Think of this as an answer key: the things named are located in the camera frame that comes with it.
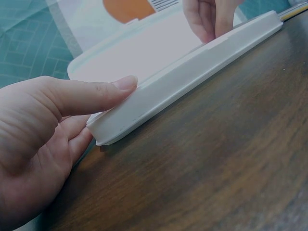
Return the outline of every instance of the teal patterned cloth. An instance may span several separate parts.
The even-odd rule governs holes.
[[[248,20],[272,10],[281,13],[290,7],[288,0],[246,0],[240,5]]]
[[[290,7],[287,0],[246,0],[248,19]],[[0,0],[0,88],[41,75],[68,78],[73,56],[45,0]]]

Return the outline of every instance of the white lid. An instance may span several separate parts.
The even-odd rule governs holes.
[[[68,67],[71,79],[88,82],[111,82],[128,75],[139,78],[136,91],[126,101],[88,120],[98,146],[129,134],[277,32],[282,22],[272,11],[206,45],[191,32],[181,11],[143,25],[98,44]]]

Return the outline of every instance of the brown wooden surface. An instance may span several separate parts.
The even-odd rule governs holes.
[[[308,12],[72,172],[53,231],[308,230]]]

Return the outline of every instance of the hand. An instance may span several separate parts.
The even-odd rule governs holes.
[[[113,84],[39,77],[0,89],[0,230],[18,228],[53,201],[92,140],[88,115],[136,86],[135,77]]]
[[[236,7],[244,0],[183,0],[183,10],[192,31],[208,43],[233,29]]]

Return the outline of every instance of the yellow pencil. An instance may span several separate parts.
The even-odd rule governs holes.
[[[282,13],[279,14],[280,19],[282,22],[285,22],[286,20],[308,10],[308,1],[298,4]]]

